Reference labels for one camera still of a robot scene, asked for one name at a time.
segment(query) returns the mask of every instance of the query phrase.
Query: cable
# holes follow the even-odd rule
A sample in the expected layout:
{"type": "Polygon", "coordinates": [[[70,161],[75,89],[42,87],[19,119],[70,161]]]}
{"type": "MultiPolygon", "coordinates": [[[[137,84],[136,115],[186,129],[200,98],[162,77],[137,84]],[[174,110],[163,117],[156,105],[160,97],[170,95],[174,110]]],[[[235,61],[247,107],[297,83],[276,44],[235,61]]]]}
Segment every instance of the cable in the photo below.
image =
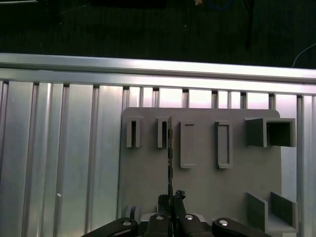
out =
{"type": "Polygon", "coordinates": [[[223,7],[218,7],[218,6],[213,5],[211,3],[211,0],[208,0],[207,3],[209,5],[209,7],[212,8],[213,10],[215,10],[215,11],[222,11],[222,10],[225,10],[225,9],[229,8],[232,5],[233,0],[229,0],[229,2],[223,7]]]}
{"type": "Polygon", "coordinates": [[[245,7],[246,7],[248,13],[249,13],[250,12],[250,3],[249,3],[249,1],[248,0],[243,0],[243,2],[245,4],[245,7]]]}
{"type": "Polygon", "coordinates": [[[303,53],[305,53],[307,50],[313,48],[314,46],[316,46],[316,43],[314,43],[312,46],[309,46],[308,48],[306,48],[306,49],[304,49],[302,52],[300,52],[300,53],[296,56],[296,58],[295,58],[295,60],[294,60],[294,62],[293,62],[292,67],[294,68],[297,59],[298,59],[303,53]]]}

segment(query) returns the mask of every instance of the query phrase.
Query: slot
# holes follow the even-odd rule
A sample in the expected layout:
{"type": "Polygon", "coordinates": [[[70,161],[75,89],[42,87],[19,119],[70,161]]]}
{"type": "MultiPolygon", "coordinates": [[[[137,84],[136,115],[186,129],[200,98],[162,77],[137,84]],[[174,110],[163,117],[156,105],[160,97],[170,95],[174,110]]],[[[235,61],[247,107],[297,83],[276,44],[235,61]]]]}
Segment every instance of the slot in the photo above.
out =
{"type": "Polygon", "coordinates": [[[168,146],[167,122],[168,122],[168,118],[158,118],[158,137],[157,137],[158,148],[167,148],[168,146]]]}
{"type": "Polygon", "coordinates": [[[233,128],[227,121],[215,122],[216,162],[219,169],[233,167],[233,128]]]}
{"type": "Polygon", "coordinates": [[[136,121],[132,121],[132,147],[136,146],[136,121]]]}
{"type": "Polygon", "coordinates": [[[180,123],[180,166],[182,169],[191,169],[196,165],[194,130],[193,122],[180,123]]]}
{"type": "Polygon", "coordinates": [[[130,118],[126,128],[126,147],[141,147],[141,118],[130,118]]]}

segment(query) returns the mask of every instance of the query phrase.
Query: dark floor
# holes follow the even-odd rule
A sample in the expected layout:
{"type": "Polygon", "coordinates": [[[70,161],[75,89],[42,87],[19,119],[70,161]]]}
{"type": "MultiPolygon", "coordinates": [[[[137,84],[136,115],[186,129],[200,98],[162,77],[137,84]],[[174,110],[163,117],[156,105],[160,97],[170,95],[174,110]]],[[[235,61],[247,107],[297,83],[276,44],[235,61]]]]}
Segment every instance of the dark floor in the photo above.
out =
{"type": "MultiPolygon", "coordinates": [[[[206,4],[195,6],[194,0],[167,0],[166,9],[95,7],[87,0],[63,0],[61,25],[42,20],[45,14],[39,17],[39,9],[3,10],[0,5],[0,51],[291,67],[300,51],[316,43],[316,1],[255,3],[249,49],[242,0],[220,12],[206,4]]],[[[303,54],[296,67],[316,68],[316,47],[303,54]]]]}

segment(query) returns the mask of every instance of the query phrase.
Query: silver screw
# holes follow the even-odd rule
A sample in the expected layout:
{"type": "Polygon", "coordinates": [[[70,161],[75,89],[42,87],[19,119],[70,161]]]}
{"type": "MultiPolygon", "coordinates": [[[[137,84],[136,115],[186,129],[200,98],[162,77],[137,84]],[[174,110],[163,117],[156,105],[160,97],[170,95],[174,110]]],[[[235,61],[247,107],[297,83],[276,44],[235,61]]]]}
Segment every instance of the silver screw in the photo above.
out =
{"type": "Polygon", "coordinates": [[[129,221],[125,221],[124,223],[123,223],[123,225],[124,226],[130,226],[132,223],[130,223],[129,221]]]}
{"type": "Polygon", "coordinates": [[[219,224],[221,224],[222,226],[228,226],[228,222],[224,220],[219,221],[219,224]]]}
{"type": "Polygon", "coordinates": [[[191,215],[186,215],[184,218],[186,218],[189,221],[193,220],[193,216],[191,216],[191,215]]]}

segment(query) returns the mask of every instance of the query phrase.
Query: gray pegboard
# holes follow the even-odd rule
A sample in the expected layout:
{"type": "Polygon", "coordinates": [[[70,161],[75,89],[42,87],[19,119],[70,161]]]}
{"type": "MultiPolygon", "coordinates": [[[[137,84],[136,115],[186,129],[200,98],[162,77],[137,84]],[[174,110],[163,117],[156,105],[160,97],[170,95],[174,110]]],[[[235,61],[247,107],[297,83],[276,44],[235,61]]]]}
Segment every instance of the gray pegboard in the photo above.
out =
{"type": "MultiPolygon", "coordinates": [[[[249,136],[255,136],[247,133],[249,119],[290,123],[291,138],[285,137],[283,143],[293,140],[295,121],[285,119],[282,123],[274,110],[126,109],[121,130],[119,214],[123,215],[129,205],[139,206],[141,215],[153,213],[158,196],[167,194],[165,122],[168,117],[172,117],[174,134],[173,189],[186,192],[184,204],[188,213],[200,214],[208,223],[227,217],[266,232],[270,222],[274,232],[295,231],[296,222],[281,221],[276,228],[266,215],[271,193],[281,194],[280,147],[269,143],[265,147],[247,145],[249,136]],[[258,221],[248,222],[252,218],[258,221]]],[[[262,123],[259,126],[261,129],[254,127],[259,137],[264,135],[269,140],[269,134],[278,134],[278,126],[273,126],[274,132],[262,127],[262,123]]],[[[291,220],[297,219],[295,207],[289,214],[293,216],[291,220]]]]}

